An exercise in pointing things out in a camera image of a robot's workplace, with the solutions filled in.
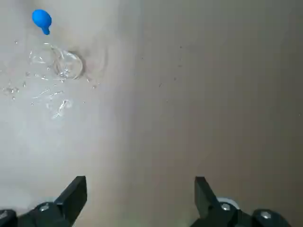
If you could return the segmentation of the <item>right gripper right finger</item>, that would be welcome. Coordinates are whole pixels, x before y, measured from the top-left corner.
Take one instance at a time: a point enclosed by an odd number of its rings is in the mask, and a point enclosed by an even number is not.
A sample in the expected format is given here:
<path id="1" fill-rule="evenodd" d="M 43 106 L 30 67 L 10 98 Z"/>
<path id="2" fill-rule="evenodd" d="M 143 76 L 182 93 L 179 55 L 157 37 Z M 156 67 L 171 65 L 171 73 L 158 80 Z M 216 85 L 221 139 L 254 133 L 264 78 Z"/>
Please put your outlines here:
<path id="1" fill-rule="evenodd" d="M 199 218 L 191 227 L 289 227 L 288 221 L 269 209 L 242 211 L 235 201 L 215 196 L 204 177 L 195 177 L 195 205 Z"/>

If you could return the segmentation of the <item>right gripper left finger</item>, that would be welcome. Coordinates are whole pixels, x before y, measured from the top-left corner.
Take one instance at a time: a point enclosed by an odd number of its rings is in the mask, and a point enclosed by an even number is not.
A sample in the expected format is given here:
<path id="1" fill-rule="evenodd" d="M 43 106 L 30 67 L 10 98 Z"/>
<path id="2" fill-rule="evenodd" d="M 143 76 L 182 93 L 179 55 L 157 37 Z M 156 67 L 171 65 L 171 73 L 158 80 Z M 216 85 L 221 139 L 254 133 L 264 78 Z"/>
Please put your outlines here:
<path id="1" fill-rule="evenodd" d="M 2 227 L 71 227 L 86 201 L 86 177 L 77 176 L 53 202 L 43 202 L 19 216 L 14 210 L 1 210 L 0 225 Z"/>

